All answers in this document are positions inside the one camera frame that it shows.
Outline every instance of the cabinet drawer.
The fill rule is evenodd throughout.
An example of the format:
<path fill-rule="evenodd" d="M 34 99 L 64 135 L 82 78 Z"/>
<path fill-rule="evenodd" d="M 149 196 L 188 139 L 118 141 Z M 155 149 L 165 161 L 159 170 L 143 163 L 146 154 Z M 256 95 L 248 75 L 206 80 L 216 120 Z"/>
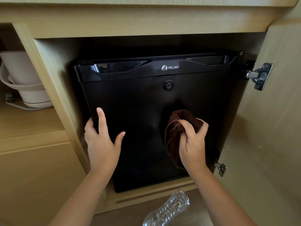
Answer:
<path fill-rule="evenodd" d="M 85 177 L 70 142 L 0 154 L 0 222 L 47 225 Z"/>

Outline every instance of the mini fridge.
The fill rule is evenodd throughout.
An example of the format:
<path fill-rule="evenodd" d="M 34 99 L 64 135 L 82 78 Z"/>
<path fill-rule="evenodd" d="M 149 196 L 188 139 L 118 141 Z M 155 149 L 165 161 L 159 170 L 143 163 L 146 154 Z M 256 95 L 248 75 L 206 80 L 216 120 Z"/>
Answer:
<path fill-rule="evenodd" d="M 164 145 L 171 113 L 189 110 L 209 124 L 206 154 L 219 137 L 242 55 L 232 51 L 160 48 L 116 58 L 82 58 L 75 65 L 94 127 L 97 107 L 104 110 L 109 135 L 125 131 L 120 158 L 113 174 L 116 192 L 188 176 L 177 168 Z"/>

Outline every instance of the cloth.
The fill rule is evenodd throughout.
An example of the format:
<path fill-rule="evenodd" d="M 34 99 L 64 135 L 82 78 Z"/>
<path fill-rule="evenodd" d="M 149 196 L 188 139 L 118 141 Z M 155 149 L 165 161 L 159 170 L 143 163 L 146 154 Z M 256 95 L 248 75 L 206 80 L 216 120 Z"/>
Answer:
<path fill-rule="evenodd" d="M 186 109 L 173 111 L 169 118 L 168 125 L 165 129 L 165 147 L 176 167 L 184 168 L 179 155 L 179 145 L 181 134 L 185 132 L 185 129 L 183 125 L 178 122 L 178 120 L 186 120 L 192 124 L 195 133 L 198 133 L 203 125 L 203 122 L 195 118 L 191 112 L 187 111 Z"/>

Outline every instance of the person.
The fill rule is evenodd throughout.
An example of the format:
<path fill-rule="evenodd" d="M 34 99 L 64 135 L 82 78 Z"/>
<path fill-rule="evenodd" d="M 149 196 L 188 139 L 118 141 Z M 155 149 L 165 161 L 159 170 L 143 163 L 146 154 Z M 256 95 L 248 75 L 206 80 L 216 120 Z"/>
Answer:
<path fill-rule="evenodd" d="M 85 140 L 91 170 L 65 203 L 49 226 L 88 226 L 96 204 L 117 166 L 121 142 L 126 134 L 121 132 L 111 142 L 104 112 L 97 108 L 99 134 L 90 118 L 85 126 Z M 179 120 L 185 129 L 180 138 L 179 154 L 190 177 L 195 182 L 206 204 L 214 226 L 256 226 L 234 198 L 214 177 L 205 163 L 205 135 L 208 124 L 204 122 L 198 133 L 186 120 Z"/>

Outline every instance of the white container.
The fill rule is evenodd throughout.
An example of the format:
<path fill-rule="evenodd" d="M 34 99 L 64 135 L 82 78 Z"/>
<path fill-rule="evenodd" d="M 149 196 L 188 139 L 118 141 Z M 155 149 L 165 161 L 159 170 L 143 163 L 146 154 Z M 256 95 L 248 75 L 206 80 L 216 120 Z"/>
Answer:
<path fill-rule="evenodd" d="M 53 106 L 26 52 L 2 52 L 0 57 L 0 80 L 18 90 L 24 104 L 31 108 Z"/>

